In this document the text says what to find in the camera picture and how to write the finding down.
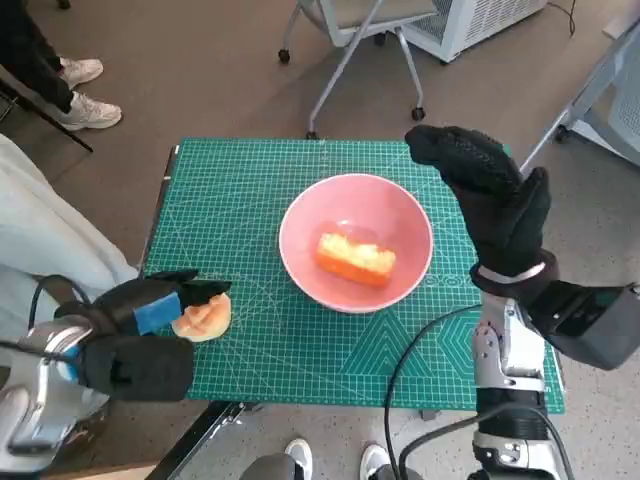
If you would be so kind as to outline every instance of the shoe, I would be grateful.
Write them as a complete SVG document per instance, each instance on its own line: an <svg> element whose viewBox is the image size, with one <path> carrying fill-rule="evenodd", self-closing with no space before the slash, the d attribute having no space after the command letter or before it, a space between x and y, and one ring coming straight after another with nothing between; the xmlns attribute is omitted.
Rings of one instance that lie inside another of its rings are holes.
<svg viewBox="0 0 640 480"><path fill-rule="evenodd" d="M304 480L311 480L311 474L313 473L313 457L311 456L311 447L307 441L303 438L296 438L287 445L287 448L284 449L284 453L291 456L295 462L302 467Z"/></svg>
<svg viewBox="0 0 640 480"><path fill-rule="evenodd" d="M369 480L381 467L390 465L387 451L380 445L369 445L360 461L360 480Z"/></svg>
<svg viewBox="0 0 640 480"><path fill-rule="evenodd" d="M108 128L120 121L120 107L108 103L96 102L86 95L73 92L71 111L59 115L60 123L71 131L83 128Z"/></svg>
<svg viewBox="0 0 640 480"><path fill-rule="evenodd" d="M80 83L87 83L94 80L104 71L100 60L69 60L61 58L60 64L64 68L60 73L69 88L73 88Z"/></svg>

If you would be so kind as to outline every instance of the floor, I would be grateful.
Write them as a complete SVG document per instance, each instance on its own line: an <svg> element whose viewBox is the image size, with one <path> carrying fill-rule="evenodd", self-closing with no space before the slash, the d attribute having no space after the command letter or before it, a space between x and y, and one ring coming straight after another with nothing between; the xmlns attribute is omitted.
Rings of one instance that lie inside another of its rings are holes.
<svg viewBox="0 0 640 480"><path fill-rule="evenodd" d="M339 59L308 23L297 26L292 62L276 60L293 0L75 0L62 12L53 0L30 9L56 48L98 56L104 75L82 88L122 106L122 123L82 132L87 155L48 125L13 113L0 131L20 145L59 194L139 261L169 148L187 135L300 137L306 115ZM623 0L580 0L578 30L548 8L443 67L415 50L426 92L426 122L473 127L509 143L523 158L578 91L607 48L601 30ZM321 112L329 138L399 139L412 122L413 92L395 42L365 42ZM554 206L545 245L566 279L624 283L640 273L640 169L572 138L538 158L551 173ZM578 478L637 478L640 460L640 356L612 373L564 362L568 413L555 418ZM67 469L156 461L202 410L204 402L116 405L96 447ZM446 413L438 424L460 417ZM414 411L393 413L395 444L430 428ZM477 464L471 431L414 455L427 478L466 478ZM183 471L186 479L238 478L262 454L305 436L314 478L355 479L359 455L381 442L377 409L271 405L216 436Z"/></svg>

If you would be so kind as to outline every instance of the black pants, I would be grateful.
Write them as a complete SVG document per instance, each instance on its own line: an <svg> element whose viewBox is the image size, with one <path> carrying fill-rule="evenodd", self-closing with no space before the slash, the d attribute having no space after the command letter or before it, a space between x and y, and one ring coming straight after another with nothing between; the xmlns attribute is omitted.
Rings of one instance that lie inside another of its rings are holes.
<svg viewBox="0 0 640 480"><path fill-rule="evenodd" d="M0 0L0 64L64 113L73 93L58 73L60 57L27 12L22 0Z"/></svg>
<svg viewBox="0 0 640 480"><path fill-rule="evenodd" d="M422 480L413 470L408 470L409 480ZM260 457L242 474L240 480L304 480L302 468L286 453ZM390 465L380 469L369 480L395 480Z"/></svg>

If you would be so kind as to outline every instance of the white air purifier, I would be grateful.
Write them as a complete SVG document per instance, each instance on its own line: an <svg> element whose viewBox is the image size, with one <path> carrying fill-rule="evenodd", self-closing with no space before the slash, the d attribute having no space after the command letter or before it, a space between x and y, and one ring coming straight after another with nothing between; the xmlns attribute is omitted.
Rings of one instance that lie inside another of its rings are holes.
<svg viewBox="0 0 640 480"><path fill-rule="evenodd" d="M449 63L462 51L544 8L547 0L433 0L438 14L406 27L417 47Z"/></svg>

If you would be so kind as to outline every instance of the black wire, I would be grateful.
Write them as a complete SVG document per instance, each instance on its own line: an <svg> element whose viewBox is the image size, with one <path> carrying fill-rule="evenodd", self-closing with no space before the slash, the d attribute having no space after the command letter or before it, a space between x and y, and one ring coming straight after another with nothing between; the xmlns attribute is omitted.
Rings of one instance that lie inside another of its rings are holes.
<svg viewBox="0 0 640 480"><path fill-rule="evenodd" d="M573 14L576 10L576 1L577 0L573 0L573 2L571 3L571 9L569 10L564 8L562 5L558 5L557 3L553 3L553 2L547 3L547 5L557 8L558 10L567 14L567 16L569 17L569 33L571 34L572 37L573 37L573 34L576 33L576 22L573 19Z"/></svg>
<svg viewBox="0 0 640 480"><path fill-rule="evenodd" d="M47 282L51 280L62 280L63 282L68 283L71 288L80 296L82 301L86 304L90 304L91 300L87 294L82 290L82 288L73 280L65 277L64 275L47 275L46 277L42 277L38 281L38 285L36 286L36 290L33 292L33 297L31 298L31 308L29 310L29 322L27 323L27 331L31 330L36 324L36 310L38 309L38 300L40 299L40 294L44 289Z"/></svg>
<svg viewBox="0 0 640 480"><path fill-rule="evenodd" d="M447 433L453 433L453 432L455 432L457 430L460 430L460 429L465 428L465 427L469 427L469 426L474 425L474 424L476 424L478 422L484 422L486 420L489 420L489 419L495 417L496 415L501 414L502 412L504 412L506 410L526 410L528 412L536 414L538 417L540 417L542 419L542 421L544 421L545 425L547 426L547 428L551 432L551 435L553 436L553 439L555 440L556 445L558 446L558 451L560 452L560 457L562 458L562 463L564 464L564 469L565 469L565 472L567 473L567 479L568 480L575 480L575 476L573 475L573 469L571 468L571 462L569 461L569 455L567 454L567 450L564 447L564 444L562 443L562 438L560 438L560 433L558 432L556 427L553 425L551 420L549 420L549 418L547 417L547 415L545 413L541 412L537 408L532 407L530 405L518 403L518 402L503 403L502 405L499 405L499 406L489 410L488 412L482 413L480 415L476 415L475 417L465 418L464 420L460 420L460 421L452 423L450 425L446 425L446 426L444 426L442 428L438 428L437 430L434 430L433 432L429 432L429 433L417 438L416 440L411 442L409 445L407 445L402 450L402 452L400 452L400 474L401 474L400 478L402 478L402 480L408 480L408 475L407 475L407 457L415 449L419 448L420 446L424 445L425 443L427 443L427 442L429 442L431 440L434 440L434 439L436 439L438 437L446 435Z"/></svg>
<svg viewBox="0 0 640 480"><path fill-rule="evenodd" d="M29 347L27 345L21 345L19 343L10 342L8 340L0 340L0 348L7 350L15 350L16 352L25 353L27 355L34 355L36 357L44 358L46 360L54 360L57 362L64 362L73 367L78 366L78 361L73 357L67 357L61 353L45 352L37 348Z"/></svg>
<svg viewBox="0 0 640 480"><path fill-rule="evenodd" d="M400 361L398 362L395 370L393 371L393 374L391 375L391 378L389 379L389 386L387 387L387 397L385 398L385 401L384 401L384 437L385 437L385 440L387 441L387 452L389 453L391 468L393 469L393 473L395 475L396 480L400 480L400 471L398 470L398 463L396 462L396 457L395 457L395 454L393 453L393 445L391 444L391 428L389 426L389 412L391 409L391 400L393 398L393 391L396 386L396 380L398 378L398 375L400 375L400 372L402 371L404 364L406 363L407 359L409 358L409 355L411 354L411 352L413 351L417 343L420 341L422 337L424 337L427 334L427 332L431 331L434 327L438 326L440 323L442 323L444 320L450 317L459 315L461 313L469 312L471 310L476 310L480 307L482 307L481 304L472 305L470 307L459 308L458 310L445 313L444 315L441 315L438 318L436 318L434 321L427 323L422 328L422 330L418 332L418 334L411 341L407 349L404 351L404 353L402 354L402 357L400 358Z"/></svg>

